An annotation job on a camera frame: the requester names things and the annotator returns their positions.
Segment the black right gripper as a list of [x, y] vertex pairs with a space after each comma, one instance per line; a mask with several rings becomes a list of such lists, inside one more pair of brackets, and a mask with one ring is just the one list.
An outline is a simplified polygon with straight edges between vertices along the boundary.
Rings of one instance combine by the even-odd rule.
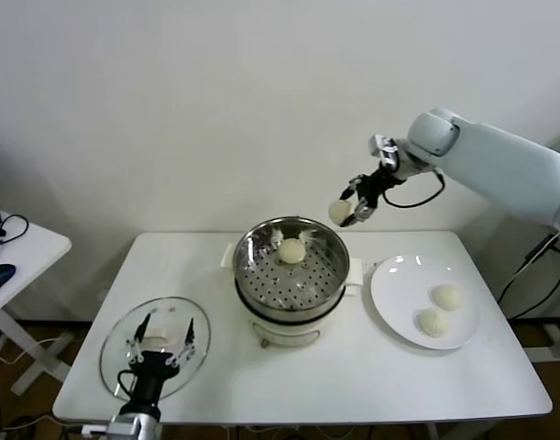
[[377, 206], [379, 197], [387, 190], [399, 184], [399, 180], [384, 168], [379, 168], [371, 174], [361, 174], [348, 182], [348, 186], [341, 193], [342, 200], [348, 200], [357, 194], [359, 203], [353, 206], [349, 201], [341, 201], [341, 218], [337, 222], [340, 227], [349, 227], [368, 220]]

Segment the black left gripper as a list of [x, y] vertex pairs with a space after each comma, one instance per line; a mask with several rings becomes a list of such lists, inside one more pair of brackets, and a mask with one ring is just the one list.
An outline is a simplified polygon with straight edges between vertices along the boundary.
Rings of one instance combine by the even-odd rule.
[[128, 397], [128, 402], [121, 407], [121, 414], [140, 413], [145, 415], [161, 415], [159, 399], [164, 383], [177, 376], [180, 367], [184, 367], [195, 354], [194, 319], [192, 318], [184, 337], [181, 350], [170, 361], [171, 354], [166, 352], [143, 351], [140, 348], [148, 328], [148, 313], [137, 327], [132, 339], [128, 340], [129, 369], [121, 371], [121, 375], [132, 375], [135, 383], [127, 390], [124, 383], [121, 388]]

